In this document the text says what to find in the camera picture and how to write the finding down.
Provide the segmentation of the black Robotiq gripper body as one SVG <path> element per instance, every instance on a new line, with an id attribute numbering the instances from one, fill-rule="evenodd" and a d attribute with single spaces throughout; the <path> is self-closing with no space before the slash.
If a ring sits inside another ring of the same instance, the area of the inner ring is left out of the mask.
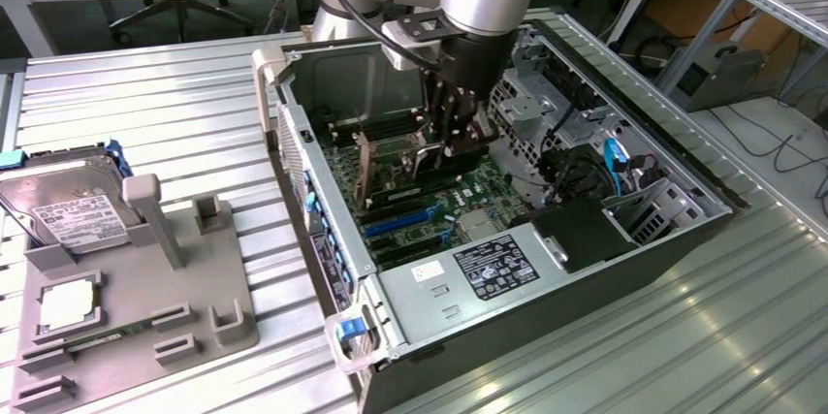
<path id="1" fill-rule="evenodd" d="M 466 33 L 442 41 L 439 77 L 454 87 L 490 94 L 511 59 L 518 30 L 498 36 Z"/>

